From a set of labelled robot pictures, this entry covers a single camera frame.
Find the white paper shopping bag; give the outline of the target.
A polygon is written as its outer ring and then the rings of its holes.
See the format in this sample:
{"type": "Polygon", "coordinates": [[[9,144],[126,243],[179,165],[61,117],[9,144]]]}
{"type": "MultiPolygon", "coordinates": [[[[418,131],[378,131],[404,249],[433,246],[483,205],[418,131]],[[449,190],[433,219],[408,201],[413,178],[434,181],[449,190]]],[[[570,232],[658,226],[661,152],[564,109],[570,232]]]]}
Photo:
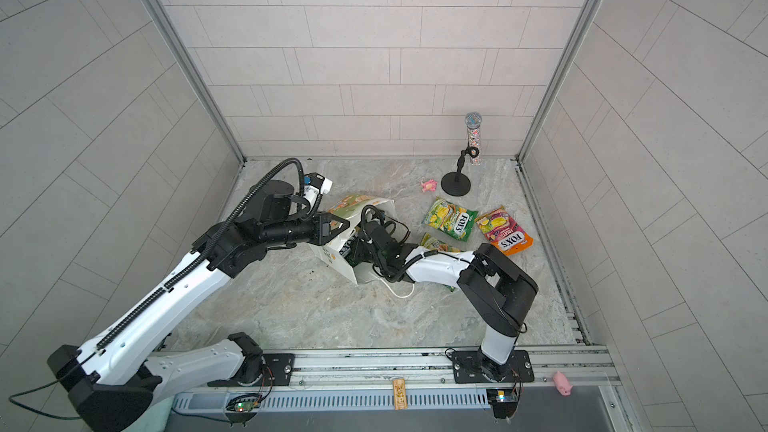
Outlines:
{"type": "Polygon", "coordinates": [[[351,194],[329,209],[329,212],[350,222],[350,227],[330,243],[314,246],[313,253],[326,265],[356,285],[380,281],[387,287],[400,281],[399,269],[411,250],[406,244],[410,229],[396,217],[394,201],[365,194],[351,194]],[[399,243],[399,255],[389,262],[386,270],[377,270],[370,263],[357,266],[350,264],[350,245],[355,238],[355,228],[368,224],[384,226],[399,243]]]}

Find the green Fox's candy bag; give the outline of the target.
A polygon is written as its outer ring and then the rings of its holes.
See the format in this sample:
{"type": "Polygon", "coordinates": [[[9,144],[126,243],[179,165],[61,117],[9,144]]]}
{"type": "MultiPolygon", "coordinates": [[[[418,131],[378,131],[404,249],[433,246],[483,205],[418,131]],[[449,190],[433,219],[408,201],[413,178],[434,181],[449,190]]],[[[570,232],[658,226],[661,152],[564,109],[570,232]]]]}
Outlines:
{"type": "Polygon", "coordinates": [[[479,213],[459,206],[444,198],[437,198],[426,215],[422,224],[447,234],[449,237],[467,242],[474,222],[479,213]]]}
{"type": "Polygon", "coordinates": [[[428,233],[422,238],[420,246],[425,248],[425,258],[414,266],[414,280],[456,289],[460,266],[464,265],[464,262],[459,261],[461,251],[428,233]]]}

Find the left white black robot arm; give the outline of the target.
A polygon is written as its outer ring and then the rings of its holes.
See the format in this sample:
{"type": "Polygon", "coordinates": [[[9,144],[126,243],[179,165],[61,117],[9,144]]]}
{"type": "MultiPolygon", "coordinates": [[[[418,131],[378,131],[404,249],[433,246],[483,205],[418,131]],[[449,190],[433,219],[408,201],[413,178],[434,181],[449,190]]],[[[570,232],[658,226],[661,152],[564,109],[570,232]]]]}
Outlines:
{"type": "Polygon", "coordinates": [[[196,350],[164,355],[158,347],[198,305],[268,252],[300,243],[322,246],[349,222],[319,206],[330,179],[305,173],[297,158],[273,167],[222,222],[192,245],[178,266],[106,330],[48,359],[75,419],[93,431],[123,431],[148,409],[188,389],[263,385],[262,348],[246,333],[196,350]]]}

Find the orange Fox's candy bag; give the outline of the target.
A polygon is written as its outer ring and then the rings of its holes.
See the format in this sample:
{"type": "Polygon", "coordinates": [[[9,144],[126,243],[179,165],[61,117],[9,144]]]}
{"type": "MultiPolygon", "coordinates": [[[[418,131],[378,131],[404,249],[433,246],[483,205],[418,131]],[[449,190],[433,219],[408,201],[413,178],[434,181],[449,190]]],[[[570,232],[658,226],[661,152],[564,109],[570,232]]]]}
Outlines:
{"type": "Polygon", "coordinates": [[[475,223],[484,237],[506,256],[522,252],[534,244],[533,238],[504,207],[478,216],[475,223]]]}

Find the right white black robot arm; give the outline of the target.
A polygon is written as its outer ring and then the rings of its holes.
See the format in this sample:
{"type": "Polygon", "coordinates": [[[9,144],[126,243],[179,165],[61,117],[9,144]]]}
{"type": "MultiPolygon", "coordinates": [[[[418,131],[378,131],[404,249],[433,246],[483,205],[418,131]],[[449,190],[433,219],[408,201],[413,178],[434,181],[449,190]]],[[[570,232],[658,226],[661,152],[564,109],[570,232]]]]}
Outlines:
{"type": "Polygon", "coordinates": [[[486,324],[479,349],[449,348],[459,383],[531,383],[529,356],[517,353],[525,319],[539,288],[535,280],[490,244],[471,252],[432,250],[393,237],[399,222],[373,206],[363,207],[350,257],[372,267],[387,283],[437,283],[460,289],[486,324]]]}

